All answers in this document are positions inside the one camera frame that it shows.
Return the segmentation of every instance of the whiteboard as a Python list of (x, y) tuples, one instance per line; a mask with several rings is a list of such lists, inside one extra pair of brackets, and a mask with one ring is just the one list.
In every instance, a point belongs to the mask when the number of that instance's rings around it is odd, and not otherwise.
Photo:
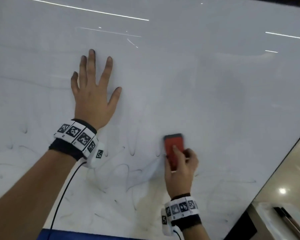
[(106, 160), (79, 170), (54, 228), (164, 239), (162, 137), (183, 133), (200, 161), (192, 195), (203, 224), (224, 238), (300, 136), (300, 8), (0, 0), (0, 196), (73, 117), (70, 77), (89, 48), (97, 78), (113, 57), (108, 94), (123, 91), (99, 131)]

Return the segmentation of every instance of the eraser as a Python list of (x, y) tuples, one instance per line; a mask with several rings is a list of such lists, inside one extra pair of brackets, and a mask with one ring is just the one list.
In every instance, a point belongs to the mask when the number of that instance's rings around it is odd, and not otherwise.
[(183, 135), (182, 134), (167, 135), (163, 138), (163, 142), (164, 142), (164, 148), (166, 150), (171, 171), (176, 171), (178, 166), (178, 158), (174, 154), (172, 146), (175, 145), (180, 150), (180, 152), (183, 152), (184, 151)]

